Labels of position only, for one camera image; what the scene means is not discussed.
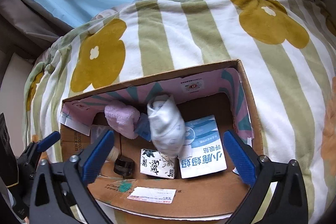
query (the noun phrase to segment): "green paint spot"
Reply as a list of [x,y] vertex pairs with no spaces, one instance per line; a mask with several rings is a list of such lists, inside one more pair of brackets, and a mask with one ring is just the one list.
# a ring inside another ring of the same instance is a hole
[[129,182],[125,182],[125,181],[122,181],[121,182],[121,185],[119,186],[119,192],[126,192],[127,190],[129,190],[130,188],[132,187],[132,184],[129,183]]

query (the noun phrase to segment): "pink towel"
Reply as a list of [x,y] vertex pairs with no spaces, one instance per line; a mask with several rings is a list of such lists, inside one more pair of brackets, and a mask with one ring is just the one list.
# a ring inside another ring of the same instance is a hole
[[133,106],[123,102],[113,101],[105,107],[105,117],[115,131],[129,139],[135,139],[134,127],[140,118],[140,112]]

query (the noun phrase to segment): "striped blanket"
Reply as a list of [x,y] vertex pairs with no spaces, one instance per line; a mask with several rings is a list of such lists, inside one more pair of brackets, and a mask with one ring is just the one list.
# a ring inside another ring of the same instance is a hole
[[[64,98],[165,71],[240,59],[264,154],[297,159],[310,222],[336,193],[336,29],[309,0],[143,0],[69,32],[25,86],[23,138],[59,129]],[[57,143],[52,161],[61,160]]]

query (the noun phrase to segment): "black cap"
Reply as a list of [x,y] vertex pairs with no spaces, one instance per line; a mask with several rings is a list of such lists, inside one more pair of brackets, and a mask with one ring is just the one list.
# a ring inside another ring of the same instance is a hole
[[134,161],[128,157],[120,155],[115,160],[113,171],[123,177],[129,177],[134,172]]

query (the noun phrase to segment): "screw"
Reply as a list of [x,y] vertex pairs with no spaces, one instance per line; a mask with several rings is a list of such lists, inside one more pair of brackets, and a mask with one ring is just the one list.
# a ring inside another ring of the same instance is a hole
[[299,163],[296,160],[291,160],[290,163],[293,166],[298,166],[299,165]]
[[46,165],[47,162],[48,162],[48,161],[47,161],[46,159],[43,159],[43,160],[41,160],[40,165]]
[[261,162],[269,161],[269,158],[267,156],[265,156],[265,155],[261,155],[259,158],[260,158]]
[[77,155],[72,155],[69,160],[71,162],[77,162],[79,160],[79,157]]

